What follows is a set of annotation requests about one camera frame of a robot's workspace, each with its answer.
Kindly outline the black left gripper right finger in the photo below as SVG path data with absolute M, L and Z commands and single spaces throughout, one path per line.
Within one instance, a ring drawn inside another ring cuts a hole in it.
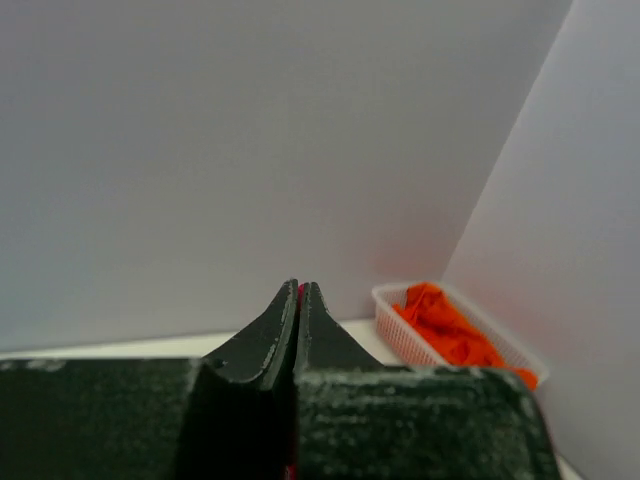
M 331 316 L 316 282 L 305 283 L 298 301 L 295 372 L 306 370 L 383 370 L 372 356 Z

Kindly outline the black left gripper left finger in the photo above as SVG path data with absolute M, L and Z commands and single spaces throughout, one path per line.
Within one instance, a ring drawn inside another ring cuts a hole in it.
M 223 381 L 271 390 L 291 370 L 298 338 L 298 281 L 285 281 L 265 311 L 221 346 L 204 363 Z

